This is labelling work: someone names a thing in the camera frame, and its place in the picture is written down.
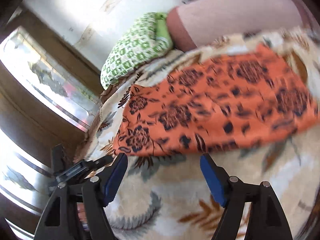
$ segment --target orange floral fabric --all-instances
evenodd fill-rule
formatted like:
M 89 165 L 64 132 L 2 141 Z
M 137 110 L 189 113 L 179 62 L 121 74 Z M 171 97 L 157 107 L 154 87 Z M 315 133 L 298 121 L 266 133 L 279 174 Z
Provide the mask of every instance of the orange floral fabric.
M 303 131 L 318 116 L 300 77 L 261 44 L 193 64 L 153 87 L 132 85 L 113 149 L 159 156 L 249 148 Z

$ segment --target wall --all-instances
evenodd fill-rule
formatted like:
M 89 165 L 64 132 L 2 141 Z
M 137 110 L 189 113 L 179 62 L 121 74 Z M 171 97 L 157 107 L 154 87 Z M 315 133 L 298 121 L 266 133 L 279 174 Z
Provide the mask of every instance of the wall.
M 101 70 L 134 19 L 182 0 L 24 0 L 24 5 Z

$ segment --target beige blanket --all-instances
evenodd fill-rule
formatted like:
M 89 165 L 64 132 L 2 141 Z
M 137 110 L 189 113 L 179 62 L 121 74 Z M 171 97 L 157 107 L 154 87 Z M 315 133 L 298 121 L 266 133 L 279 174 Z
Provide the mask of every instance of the beige blanket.
M 103 105 L 100 125 L 86 155 L 95 160 L 111 154 L 122 121 L 129 87 L 153 86 L 175 69 L 219 54 L 240 54 L 264 42 L 283 56 L 315 98 L 320 98 L 320 51 L 308 31 L 295 28 L 268 33 L 221 37 L 211 46 L 188 53 L 172 50 L 144 65 Z M 287 216 L 293 237 L 303 227 L 314 204 L 320 181 L 320 126 L 281 144 L 211 154 L 218 166 L 243 182 L 267 180 Z M 129 157 L 127 172 L 115 200 L 105 209 L 119 239 L 211 239 L 223 209 L 212 199 L 199 166 L 200 154 Z M 250 204 L 245 206 L 237 239 L 243 239 Z

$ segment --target blue clamp pad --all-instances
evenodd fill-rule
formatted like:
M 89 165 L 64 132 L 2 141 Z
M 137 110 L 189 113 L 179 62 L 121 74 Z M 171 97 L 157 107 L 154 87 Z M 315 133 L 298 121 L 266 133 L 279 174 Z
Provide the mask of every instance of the blue clamp pad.
M 214 163 L 214 161 L 211 159 L 209 154 L 204 154 L 200 157 L 200 168 L 214 200 L 217 203 L 219 203 L 220 206 L 225 207 L 227 204 L 227 199 L 225 197 L 225 192 L 224 192 L 224 184 L 223 184 L 224 181 L 220 181 L 218 177 L 220 177 L 221 179 L 221 176 L 216 174 L 216 172 L 219 172 L 219 170 L 217 170 L 216 168 L 220 168 L 220 169 L 223 169 L 223 168 L 218 167 Z M 223 174 L 222 179 L 229 178 L 226 171 L 224 169 L 223 171 L 227 176 Z
M 103 200 L 105 206 L 107 206 L 110 202 L 112 202 L 116 196 L 118 188 L 121 184 L 123 176 L 128 167 L 127 155 L 125 154 L 118 155 L 113 165 L 114 165 L 113 171 L 105 186 L 105 198 Z

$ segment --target green patterned pillow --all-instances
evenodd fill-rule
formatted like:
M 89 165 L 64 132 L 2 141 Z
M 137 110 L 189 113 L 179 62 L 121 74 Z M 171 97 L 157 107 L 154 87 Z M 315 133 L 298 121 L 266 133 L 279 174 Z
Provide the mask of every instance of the green patterned pillow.
M 173 47 L 165 13 L 146 13 L 135 20 L 133 26 L 121 37 L 111 50 L 101 70 L 101 84 L 107 89 L 117 84 L 145 62 L 164 56 Z

